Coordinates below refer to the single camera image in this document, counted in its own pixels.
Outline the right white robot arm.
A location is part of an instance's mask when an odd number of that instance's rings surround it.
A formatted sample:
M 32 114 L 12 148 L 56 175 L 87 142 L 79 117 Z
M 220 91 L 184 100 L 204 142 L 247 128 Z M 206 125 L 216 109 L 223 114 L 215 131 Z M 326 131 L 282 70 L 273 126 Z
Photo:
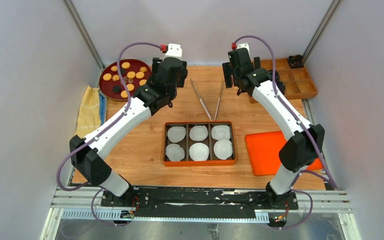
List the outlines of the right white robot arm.
M 251 61 L 246 47 L 236 47 L 222 64 L 225 86 L 238 87 L 237 94 L 247 93 L 260 103 L 279 126 L 286 140 L 278 157 L 280 167 L 265 187 L 265 201 L 278 209 L 292 191 L 299 173 L 316 159 L 321 159 L 325 129 L 313 124 L 292 106 L 276 84 L 276 72 L 268 72 Z

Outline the metal tongs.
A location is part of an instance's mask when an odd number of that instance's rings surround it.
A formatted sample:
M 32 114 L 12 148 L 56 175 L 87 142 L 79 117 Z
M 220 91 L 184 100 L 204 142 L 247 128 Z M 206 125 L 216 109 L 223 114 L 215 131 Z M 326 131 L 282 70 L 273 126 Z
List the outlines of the metal tongs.
M 192 78 L 189 82 L 208 119 L 216 121 L 220 111 L 223 85 L 218 83 L 216 86 L 214 82 L 200 83 Z

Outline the dark red round plate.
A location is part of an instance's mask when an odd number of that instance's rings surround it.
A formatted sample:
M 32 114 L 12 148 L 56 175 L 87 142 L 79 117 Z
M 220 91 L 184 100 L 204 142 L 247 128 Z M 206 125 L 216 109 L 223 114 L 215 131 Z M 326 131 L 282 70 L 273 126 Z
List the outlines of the dark red round plate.
M 121 64 L 123 62 L 129 62 L 130 68 L 128 69 L 122 69 Z M 148 78 L 151 76 L 151 68 L 143 61 L 137 60 L 137 59 L 123 59 L 120 61 L 120 65 L 117 65 L 115 62 L 110 64 L 106 69 L 102 72 L 100 78 L 98 87 L 101 90 L 101 92 L 109 99 L 116 100 L 116 101 L 126 101 L 127 99 L 122 99 L 120 94 L 122 91 L 127 91 L 127 93 L 130 93 L 132 96 L 134 92 L 140 87 L 140 80 L 136 77 L 134 79 L 127 78 L 127 73 L 130 71 L 133 72 L 140 72 L 141 67 L 147 67 L 147 72 L 144 72 L 144 78 L 148 80 Z M 119 75 L 120 80 L 119 81 L 113 81 L 112 76 L 113 75 Z M 133 84 L 134 90 L 129 92 L 127 90 L 127 84 Z M 113 93 L 112 88 L 114 86 L 120 86 L 121 92 L 120 93 Z

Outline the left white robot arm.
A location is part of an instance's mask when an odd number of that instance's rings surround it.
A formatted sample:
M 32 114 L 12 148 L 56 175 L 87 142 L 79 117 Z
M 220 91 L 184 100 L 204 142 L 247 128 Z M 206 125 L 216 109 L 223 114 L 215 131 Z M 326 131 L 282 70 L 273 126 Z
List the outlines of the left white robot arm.
M 122 207 L 132 203 L 133 188 L 105 159 L 137 125 L 160 109 L 173 106 L 177 88 L 183 87 L 188 75 L 187 62 L 175 57 L 155 59 L 154 64 L 157 65 L 156 72 L 134 92 L 122 109 L 85 137 L 75 135 L 69 142 L 73 167 L 89 184 L 111 192 L 115 202 Z

